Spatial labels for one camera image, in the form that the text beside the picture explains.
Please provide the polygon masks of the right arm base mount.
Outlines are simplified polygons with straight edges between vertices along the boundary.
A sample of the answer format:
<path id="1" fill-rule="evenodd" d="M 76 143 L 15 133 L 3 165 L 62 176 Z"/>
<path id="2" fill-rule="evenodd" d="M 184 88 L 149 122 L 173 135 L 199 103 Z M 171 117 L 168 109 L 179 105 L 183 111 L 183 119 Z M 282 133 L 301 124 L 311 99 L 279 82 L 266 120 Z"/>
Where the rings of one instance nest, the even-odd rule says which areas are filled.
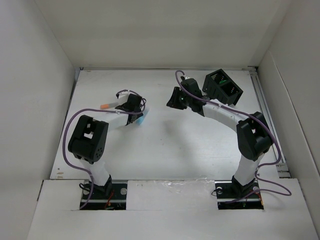
<path id="1" fill-rule="evenodd" d="M 259 187 L 255 180 L 251 186 L 243 192 L 239 192 L 231 180 L 218 180 L 215 182 L 215 189 L 211 192 L 216 197 L 219 210 L 263 210 L 261 194 L 253 193 L 246 195 Z"/>

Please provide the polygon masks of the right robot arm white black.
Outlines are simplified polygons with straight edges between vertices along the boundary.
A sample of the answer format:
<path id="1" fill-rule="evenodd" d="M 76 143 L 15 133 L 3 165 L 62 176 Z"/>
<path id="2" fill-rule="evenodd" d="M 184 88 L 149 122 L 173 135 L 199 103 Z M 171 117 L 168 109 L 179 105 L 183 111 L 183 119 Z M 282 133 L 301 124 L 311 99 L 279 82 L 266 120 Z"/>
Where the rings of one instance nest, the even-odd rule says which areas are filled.
<path id="1" fill-rule="evenodd" d="M 222 103 L 205 99 L 193 78 L 186 78 L 179 84 L 180 86 L 173 89 L 166 104 L 168 107 L 179 110 L 190 108 L 193 112 L 216 120 L 236 132 L 241 158 L 232 176 L 230 188 L 234 198 L 243 197 L 253 186 L 258 165 L 273 144 L 264 115 L 258 111 L 249 115 L 241 114 Z"/>

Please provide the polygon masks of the peach cap translucent highlighter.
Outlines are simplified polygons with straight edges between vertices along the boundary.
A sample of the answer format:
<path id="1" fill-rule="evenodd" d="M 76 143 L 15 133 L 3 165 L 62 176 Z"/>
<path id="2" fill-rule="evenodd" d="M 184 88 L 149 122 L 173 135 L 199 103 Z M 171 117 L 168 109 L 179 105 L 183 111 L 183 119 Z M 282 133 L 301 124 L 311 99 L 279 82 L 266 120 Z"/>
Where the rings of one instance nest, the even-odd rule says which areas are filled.
<path id="1" fill-rule="evenodd" d="M 102 105 L 100 106 L 100 109 L 101 109 L 101 110 L 112 109 L 112 108 L 115 108 L 115 107 L 117 107 L 117 106 L 119 106 L 119 105 L 120 105 L 120 103 L 119 103 L 118 101 L 112 102 L 112 103 L 106 103 L 106 104 L 102 104 Z"/>

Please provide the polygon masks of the blue cap translucent highlighter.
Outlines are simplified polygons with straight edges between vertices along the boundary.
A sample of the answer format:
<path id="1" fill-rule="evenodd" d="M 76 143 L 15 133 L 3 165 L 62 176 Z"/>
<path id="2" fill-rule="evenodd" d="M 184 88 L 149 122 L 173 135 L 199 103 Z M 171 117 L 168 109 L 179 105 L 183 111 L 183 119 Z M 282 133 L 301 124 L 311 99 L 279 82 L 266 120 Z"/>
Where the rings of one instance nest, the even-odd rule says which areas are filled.
<path id="1" fill-rule="evenodd" d="M 146 107 L 145 110 L 143 111 L 142 113 L 142 116 L 139 117 L 137 120 L 136 120 L 136 124 L 137 125 L 141 125 L 143 123 L 143 121 L 145 120 L 147 114 L 149 113 L 150 111 L 150 108 L 149 107 Z"/>

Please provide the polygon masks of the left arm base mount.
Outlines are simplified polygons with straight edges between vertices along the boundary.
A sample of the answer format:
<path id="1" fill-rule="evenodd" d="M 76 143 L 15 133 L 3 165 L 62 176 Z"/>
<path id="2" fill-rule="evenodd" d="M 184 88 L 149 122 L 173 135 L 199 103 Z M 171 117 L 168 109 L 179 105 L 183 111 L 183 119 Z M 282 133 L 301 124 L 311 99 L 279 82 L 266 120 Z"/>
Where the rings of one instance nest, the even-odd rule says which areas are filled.
<path id="1" fill-rule="evenodd" d="M 126 210 L 128 181 L 116 180 L 112 182 L 112 189 L 108 196 L 94 189 L 88 203 L 81 210 Z"/>

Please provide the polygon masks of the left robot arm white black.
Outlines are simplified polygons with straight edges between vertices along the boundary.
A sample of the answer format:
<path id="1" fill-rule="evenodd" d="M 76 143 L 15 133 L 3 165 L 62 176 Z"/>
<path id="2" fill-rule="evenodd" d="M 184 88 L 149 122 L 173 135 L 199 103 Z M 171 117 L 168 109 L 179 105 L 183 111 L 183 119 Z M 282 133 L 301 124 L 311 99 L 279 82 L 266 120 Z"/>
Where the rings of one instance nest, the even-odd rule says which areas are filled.
<path id="1" fill-rule="evenodd" d="M 144 117 L 146 99 L 132 91 L 117 94 L 117 101 L 101 109 L 86 108 L 71 117 L 63 136 L 63 157 L 66 150 L 80 160 L 82 167 L 65 160 L 72 168 L 89 175 L 90 194 L 107 198 L 112 192 L 112 177 L 102 160 L 108 133 L 133 124 Z"/>

